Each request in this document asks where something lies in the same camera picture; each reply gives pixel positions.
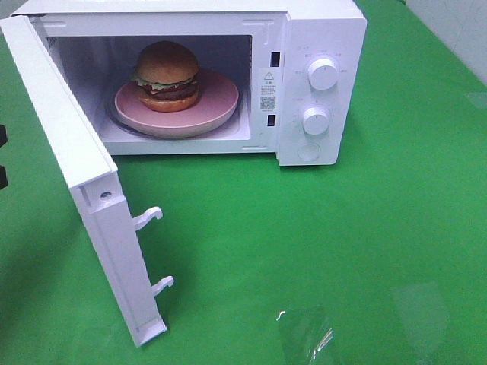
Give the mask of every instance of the microwave door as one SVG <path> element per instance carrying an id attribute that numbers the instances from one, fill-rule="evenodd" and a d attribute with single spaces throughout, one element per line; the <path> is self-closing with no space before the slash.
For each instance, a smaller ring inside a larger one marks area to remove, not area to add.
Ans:
<path id="1" fill-rule="evenodd" d="M 12 17 L 1 20 L 0 26 L 122 315 L 139 346 L 166 330 L 154 296 L 172 285 L 173 278 L 151 285 L 136 235 L 153 217 L 160 218 L 161 210 L 150 208 L 132 218 L 115 163 L 30 19 Z"/>

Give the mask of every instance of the control knob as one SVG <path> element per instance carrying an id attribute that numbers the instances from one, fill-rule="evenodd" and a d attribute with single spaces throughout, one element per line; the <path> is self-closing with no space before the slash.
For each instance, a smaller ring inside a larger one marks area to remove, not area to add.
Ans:
<path id="1" fill-rule="evenodd" d="M 337 70 L 332 59 L 321 58 L 313 61 L 307 69 L 311 86 L 316 90 L 330 89 L 338 81 Z"/>
<path id="2" fill-rule="evenodd" d="M 325 109 L 313 107 L 303 114 L 303 129 L 309 135 L 321 135 L 329 125 L 329 114 Z"/>

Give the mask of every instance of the pink plate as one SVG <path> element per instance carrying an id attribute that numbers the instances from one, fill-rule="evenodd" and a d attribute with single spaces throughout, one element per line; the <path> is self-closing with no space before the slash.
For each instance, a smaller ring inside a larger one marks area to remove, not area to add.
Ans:
<path id="1" fill-rule="evenodd" d="M 208 69 L 198 73 L 199 97 L 190 108 L 159 113 L 142 104 L 135 82 L 123 85 L 115 96 L 121 123 L 161 138 L 185 138 L 209 132 L 230 119 L 237 107 L 238 89 L 224 75 Z"/>

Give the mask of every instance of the burger patty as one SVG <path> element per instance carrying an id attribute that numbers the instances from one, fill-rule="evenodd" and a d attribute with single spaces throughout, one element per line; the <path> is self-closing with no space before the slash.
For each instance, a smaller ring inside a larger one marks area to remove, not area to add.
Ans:
<path id="1" fill-rule="evenodd" d="M 188 84 L 181 84 L 162 90 L 154 90 L 150 86 L 141 86 L 151 97 L 159 100 L 178 100 L 190 97 L 198 90 L 198 82 L 193 80 Z"/>

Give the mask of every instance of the microwave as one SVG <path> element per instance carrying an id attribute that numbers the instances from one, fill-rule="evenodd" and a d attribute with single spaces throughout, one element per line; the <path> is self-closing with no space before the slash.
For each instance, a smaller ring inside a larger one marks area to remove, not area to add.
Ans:
<path id="1" fill-rule="evenodd" d="M 149 280 L 136 231 L 162 210 L 132 216 L 111 155 L 274 153 L 281 166 L 335 163 L 367 21 L 351 0 L 29 0 L 0 26 L 140 346 L 166 331 L 154 297 L 174 279 Z M 140 52 L 161 40 L 235 86 L 223 122 L 167 138 L 124 121 L 117 97 Z"/>

